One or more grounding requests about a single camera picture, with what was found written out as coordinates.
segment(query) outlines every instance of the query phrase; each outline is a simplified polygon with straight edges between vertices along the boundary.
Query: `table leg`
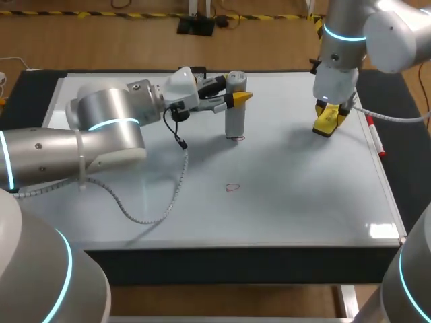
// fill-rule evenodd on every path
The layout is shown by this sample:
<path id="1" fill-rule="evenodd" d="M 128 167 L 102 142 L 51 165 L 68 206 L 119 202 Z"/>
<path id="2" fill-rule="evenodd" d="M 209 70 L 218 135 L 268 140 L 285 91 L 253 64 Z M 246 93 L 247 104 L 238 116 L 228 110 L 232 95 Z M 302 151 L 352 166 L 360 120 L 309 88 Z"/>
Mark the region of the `table leg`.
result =
<path id="1" fill-rule="evenodd" d="M 361 308 L 353 323 L 382 323 L 386 322 L 380 303 L 380 287 L 371 295 Z"/>
<path id="2" fill-rule="evenodd" d="M 308 15 L 312 15 L 314 12 L 314 4 L 316 0 L 306 0 L 307 2 L 307 8 L 308 8 Z"/>
<path id="3" fill-rule="evenodd" d="M 205 10 L 206 10 L 206 14 L 207 17 L 211 17 L 211 0 L 207 0 L 206 5 L 205 5 Z"/>
<path id="4" fill-rule="evenodd" d="M 338 286 L 338 297 L 341 305 L 341 315 L 344 318 L 354 318 L 359 312 L 354 286 Z"/>
<path id="5" fill-rule="evenodd" d="M 197 15 L 197 1 L 198 0 L 189 0 L 189 15 Z"/>

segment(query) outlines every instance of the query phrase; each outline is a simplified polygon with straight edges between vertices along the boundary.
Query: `power cord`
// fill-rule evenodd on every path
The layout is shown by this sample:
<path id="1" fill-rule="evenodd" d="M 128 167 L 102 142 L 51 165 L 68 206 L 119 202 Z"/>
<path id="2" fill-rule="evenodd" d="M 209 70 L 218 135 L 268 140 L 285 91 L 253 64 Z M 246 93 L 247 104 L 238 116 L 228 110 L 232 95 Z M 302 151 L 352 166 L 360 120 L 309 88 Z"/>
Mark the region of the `power cord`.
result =
<path id="1" fill-rule="evenodd" d="M 114 0 L 110 0 L 110 6 L 114 9 L 124 9 L 129 7 L 131 4 L 132 4 L 132 0 L 129 0 L 126 5 L 118 7 L 114 4 Z"/>
<path id="2" fill-rule="evenodd" d="M 0 57 L 0 61 L 5 61 L 7 59 L 17 59 L 21 61 L 22 65 L 24 65 L 26 69 L 30 69 L 29 66 L 26 64 L 26 62 L 24 62 L 24 60 L 21 57 Z M 4 78 L 0 79 L 0 99 L 3 98 L 6 83 L 7 83 L 7 77 L 5 74 Z"/>
<path id="3" fill-rule="evenodd" d="M 4 60 L 6 60 L 6 59 L 17 59 L 17 60 L 20 60 L 20 61 L 21 61 L 21 63 L 22 63 L 22 65 L 24 65 L 26 69 L 31 69 L 31 68 L 29 68 L 29 66 L 26 64 L 26 62 L 24 62 L 24 60 L 23 60 L 21 57 L 0 57 L 0 61 L 4 61 Z"/>
<path id="4" fill-rule="evenodd" d="M 124 206 L 121 202 L 121 199 L 115 194 L 114 190 L 109 185 L 107 185 L 107 184 L 103 183 L 101 180 L 97 180 L 93 177 L 86 177 L 85 178 L 86 182 L 95 184 L 95 185 L 103 188 L 106 192 L 108 192 L 113 197 L 113 199 L 115 200 L 117 205 L 119 206 L 123 215 L 127 219 L 129 219 L 130 221 L 138 223 L 138 224 L 145 224 L 145 225 L 157 224 L 157 223 L 161 223 L 163 220 L 165 220 L 165 218 L 168 217 L 169 213 L 171 212 L 172 208 L 174 207 L 174 204 L 175 204 L 175 202 L 176 202 L 176 200 L 180 194 L 181 187 L 183 186 L 184 178 L 185 178 L 185 175 L 187 173 L 187 169 L 189 167 L 189 151 L 187 150 L 187 144 L 184 141 L 184 139 L 182 139 L 180 136 L 178 136 L 178 121 L 175 121 L 175 129 L 172 129 L 171 126 L 168 124 L 168 121 L 166 120 L 166 113 L 168 111 L 171 111 L 171 113 L 178 113 L 178 107 L 173 105 L 173 106 L 166 108 L 165 111 L 163 112 L 163 121 L 164 121 L 165 125 L 168 127 L 169 131 L 172 134 L 174 134 L 175 141 L 183 149 L 184 164 L 183 164 L 183 170 L 182 170 L 180 178 L 178 180 L 178 184 L 176 185 L 172 200 L 170 201 L 165 212 L 163 213 L 163 216 L 161 216 L 160 218 L 158 218 L 156 220 L 139 220 L 139 219 L 133 217 L 132 215 L 130 215 L 129 212 L 127 212 L 127 210 L 124 208 Z M 77 178 L 69 178 L 69 179 L 63 180 L 61 182 L 57 182 L 55 184 L 49 185 L 49 186 L 39 188 L 38 190 L 33 190 L 30 192 L 26 192 L 26 193 L 15 193 L 15 194 L 12 194 L 12 196 L 15 197 L 16 199 L 25 199 L 28 197 L 39 196 L 42 194 L 52 192 L 54 190 L 58 190 L 59 188 L 65 187 L 65 186 L 70 185 L 70 184 L 77 182 L 77 181 L 78 181 Z"/>
<path id="5" fill-rule="evenodd" d="M 234 27 L 229 27 L 229 25 L 230 25 L 229 24 L 229 20 L 228 20 L 228 18 L 226 16 L 222 16 L 222 15 L 221 16 L 217 16 L 215 14 L 215 23 L 217 24 L 217 26 L 219 28 L 225 28 L 225 29 L 229 29 L 229 30 L 237 29 L 241 25 L 241 14 L 238 11 L 236 11 L 236 10 L 228 9 L 228 8 L 224 7 L 223 4 L 220 2 L 220 0 L 217 0 L 217 4 L 224 11 L 233 12 L 233 13 L 235 13 L 235 15 L 238 16 L 238 23 Z"/>
<path id="6" fill-rule="evenodd" d="M 184 164 L 183 164 L 183 170 L 181 172 L 180 175 L 180 179 L 178 180 L 178 184 L 176 185 L 175 188 L 175 193 L 172 197 L 172 199 L 170 200 L 170 203 L 168 205 L 168 207 L 166 208 L 165 212 L 163 213 L 163 216 L 161 216 L 160 218 L 156 219 L 156 220 L 138 220 L 135 217 L 133 217 L 132 215 L 130 215 L 126 209 L 124 208 L 121 199 L 114 193 L 114 190 L 107 184 L 103 183 L 101 180 L 97 180 L 93 177 L 86 177 L 86 182 L 95 184 L 101 188 L 103 188 L 106 192 L 108 192 L 113 199 L 115 200 L 115 202 L 117 203 L 117 205 L 119 206 L 121 212 L 123 213 L 123 215 L 129 219 L 132 222 L 138 223 L 138 224 L 156 224 L 156 223 L 160 223 L 163 220 L 165 220 L 165 218 L 168 217 L 169 213 L 171 212 L 172 208 L 174 207 L 174 204 L 180 194 L 181 191 L 181 186 L 183 185 L 184 182 L 184 177 L 187 173 L 187 168 L 189 167 L 189 152 L 187 151 L 187 149 L 184 149 Z M 77 178 L 69 178 L 67 180 L 49 185 L 49 186 L 45 186 L 43 188 L 39 188 L 38 190 L 33 190 L 30 192 L 26 192 L 26 193 L 15 193 L 12 194 L 13 197 L 15 197 L 16 199 L 25 199 L 28 197 L 33 197 L 33 196 L 40 196 L 42 194 L 46 194 L 49 192 L 52 192 L 54 190 L 58 190 L 59 188 L 65 187 L 67 185 L 70 185 L 74 182 L 77 182 L 78 179 Z"/>
<path id="7" fill-rule="evenodd" d="M 175 141 L 180 145 L 180 147 L 183 150 L 186 150 L 187 149 L 186 142 L 184 141 L 183 138 L 181 138 L 180 136 L 178 136 L 178 121 L 174 120 L 174 122 L 175 122 L 175 130 L 174 130 L 174 129 L 171 128 L 171 126 L 168 124 L 168 121 L 166 120 L 166 113 L 168 113 L 168 111 L 170 111 L 172 114 L 178 114 L 178 107 L 175 106 L 175 105 L 167 107 L 163 111 L 163 122 L 168 127 L 169 131 L 174 135 Z"/>
<path id="8" fill-rule="evenodd" d="M 427 114 L 429 114 L 429 113 L 430 113 L 430 103 L 429 103 L 429 101 L 428 101 L 428 96 L 427 96 L 427 94 L 426 94 L 426 90 L 425 90 L 424 84 L 422 83 L 422 67 L 423 67 L 424 65 L 425 65 L 425 63 L 422 63 L 422 64 L 419 66 L 419 70 L 418 70 L 418 79 L 419 79 L 420 87 L 422 88 L 422 91 L 423 91 L 424 96 L 425 96 Z M 426 128 L 427 128 L 427 129 L 429 129 L 429 127 L 430 127 L 430 118 L 428 118 L 428 120 L 426 121 Z"/>

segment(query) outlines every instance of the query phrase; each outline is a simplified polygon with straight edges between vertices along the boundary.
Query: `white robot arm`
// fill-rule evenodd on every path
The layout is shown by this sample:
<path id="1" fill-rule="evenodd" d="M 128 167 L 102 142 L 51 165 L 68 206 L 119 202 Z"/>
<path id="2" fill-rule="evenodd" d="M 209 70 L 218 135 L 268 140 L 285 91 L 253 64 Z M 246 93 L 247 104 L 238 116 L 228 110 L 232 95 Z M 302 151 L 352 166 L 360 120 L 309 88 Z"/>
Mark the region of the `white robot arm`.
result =
<path id="1" fill-rule="evenodd" d="M 330 104 L 349 100 L 367 53 L 385 73 L 431 59 L 431 9 L 400 0 L 331 0 L 323 29 L 313 92 Z"/>
<path id="2" fill-rule="evenodd" d="M 183 67 L 159 87 L 146 79 L 87 84 L 66 108 L 70 129 L 0 131 L 0 188 L 77 177 L 146 159 L 141 127 L 176 106 L 199 105 L 195 77 Z"/>

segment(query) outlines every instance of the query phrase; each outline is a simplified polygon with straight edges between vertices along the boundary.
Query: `cylindrical object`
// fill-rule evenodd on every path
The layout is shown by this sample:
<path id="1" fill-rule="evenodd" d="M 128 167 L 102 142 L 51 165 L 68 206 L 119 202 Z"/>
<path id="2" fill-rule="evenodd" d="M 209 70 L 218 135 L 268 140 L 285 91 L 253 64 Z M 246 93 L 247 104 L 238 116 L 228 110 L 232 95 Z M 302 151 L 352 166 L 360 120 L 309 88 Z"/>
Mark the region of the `cylindrical object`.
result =
<path id="1" fill-rule="evenodd" d="M 376 147 L 377 153 L 379 157 L 386 156 L 386 151 L 383 149 L 383 144 L 378 135 L 376 125 L 374 124 L 374 120 L 371 116 L 366 116 L 366 122 L 368 123 L 368 128 L 370 129 L 372 141 L 374 142 L 374 146 Z"/>
<path id="2" fill-rule="evenodd" d="M 331 0 L 323 26 L 320 59 L 334 69 L 361 66 L 366 56 L 363 27 L 372 8 L 361 0 Z"/>
<path id="3" fill-rule="evenodd" d="M 0 261 L 0 322 L 105 323 L 110 290 L 102 269 L 3 190 L 0 205 L 0 259 L 7 261 Z"/>
<path id="4" fill-rule="evenodd" d="M 389 323 L 383 315 L 380 293 L 380 288 L 374 291 L 359 313 L 356 314 L 352 323 Z"/>
<path id="5" fill-rule="evenodd" d="M 232 71 L 226 77 L 226 93 L 245 92 L 247 75 L 244 72 Z M 224 130 L 227 138 L 241 137 L 245 127 L 245 103 L 225 111 Z"/>
<path id="6" fill-rule="evenodd" d="M 73 131 L 29 128 L 2 133 L 0 188 L 19 188 L 79 173 L 77 140 Z"/>
<path id="7" fill-rule="evenodd" d="M 391 323 L 431 322 L 431 206 L 385 274 L 382 303 Z"/>
<path id="8" fill-rule="evenodd" d="M 88 130 L 110 120 L 135 118 L 129 89 L 114 80 L 82 86 L 77 95 L 79 129 Z"/>
<path id="9" fill-rule="evenodd" d="M 60 129 L 0 131 L 0 188 L 78 177 L 80 156 L 88 174 L 142 162 L 146 150 L 139 125 L 115 122 L 95 131 L 77 134 Z"/>
<path id="10" fill-rule="evenodd" d="M 364 26 L 372 63 L 385 73 L 398 73 L 431 59 L 431 12 L 402 1 L 379 1 L 382 11 Z"/>

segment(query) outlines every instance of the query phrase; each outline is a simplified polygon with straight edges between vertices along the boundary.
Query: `white table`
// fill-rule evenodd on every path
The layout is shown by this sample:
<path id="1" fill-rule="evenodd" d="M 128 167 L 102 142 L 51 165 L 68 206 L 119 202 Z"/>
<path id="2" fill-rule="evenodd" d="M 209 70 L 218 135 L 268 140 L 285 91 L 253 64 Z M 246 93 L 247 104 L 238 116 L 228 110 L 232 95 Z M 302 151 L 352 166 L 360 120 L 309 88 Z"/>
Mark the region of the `white table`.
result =
<path id="1" fill-rule="evenodd" d="M 167 74 L 68 75 L 47 126 L 67 129 L 66 102 L 83 84 L 115 77 L 163 83 Z M 253 246 L 398 246 L 402 220 L 363 114 L 352 111 L 330 138 L 314 134 L 314 75 L 249 73 L 246 139 L 224 136 L 224 114 L 192 114 L 180 125 L 190 166 L 170 216 L 153 230 L 126 219 L 97 186 L 74 185 L 24 200 L 84 250 Z M 95 177 L 138 218 L 158 218 L 183 166 L 163 122 L 142 128 L 143 168 Z M 239 183 L 236 192 L 225 185 Z"/>

